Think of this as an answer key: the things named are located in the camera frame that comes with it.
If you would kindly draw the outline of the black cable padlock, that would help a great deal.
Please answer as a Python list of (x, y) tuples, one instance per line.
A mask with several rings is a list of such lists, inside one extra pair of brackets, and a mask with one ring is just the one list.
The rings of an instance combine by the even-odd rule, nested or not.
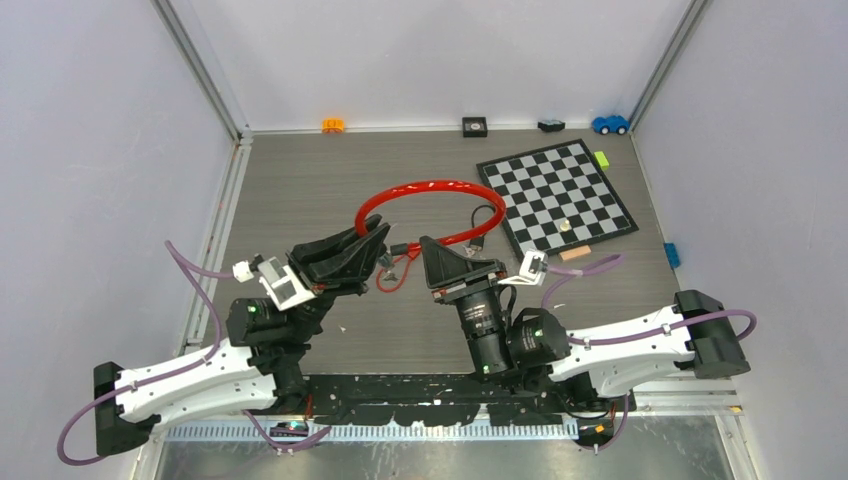
[[(476, 216), (481, 211), (488, 211), (489, 213), (496, 213), (497, 210), (495, 207), (489, 204), (479, 205), (477, 206), (471, 214), (471, 227), (476, 228)], [(468, 243), (465, 245), (465, 252), (468, 256), (475, 256), (479, 252), (481, 252), (484, 248), (485, 244), (485, 235), (482, 234), (480, 236), (476, 236), (471, 238)]]

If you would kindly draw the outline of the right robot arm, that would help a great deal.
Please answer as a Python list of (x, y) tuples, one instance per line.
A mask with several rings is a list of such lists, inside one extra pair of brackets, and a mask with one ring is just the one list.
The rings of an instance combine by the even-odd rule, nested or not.
[(538, 286), (547, 274), (561, 282), (597, 275), (617, 265), (619, 255), (564, 269), (529, 250), (518, 274), (508, 275), (497, 259), (467, 257), (430, 237), (420, 247), (427, 287), (436, 303), (455, 308), (478, 381), (530, 392), (545, 380), (573, 380), (572, 400), (591, 411), (676, 371), (716, 379), (751, 369), (741, 342), (755, 330), (756, 315), (698, 290), (679, 291), (654, 312), (584, 329), (567, 328), (546, 307), (516, 312), (501, 302), (503, 291)]

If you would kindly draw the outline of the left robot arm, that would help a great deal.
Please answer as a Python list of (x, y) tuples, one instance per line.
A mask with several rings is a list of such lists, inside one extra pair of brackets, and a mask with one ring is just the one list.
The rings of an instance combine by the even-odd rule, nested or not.
[(265, 294), (231, 303), (226, 329), (212, 345), (156, 365), (93, 371), (95, 445), (100, 457), (147, 443), (172, 426), (210, 415), (277, 408), (298, 412), (309, 397), (300, 361), (336, 299), (367, 292), (387, 251), (389, 224), (369, 216), (349, 228), (299, 244), (284, 258), (255, 256), (218, 278), (255, 280)]

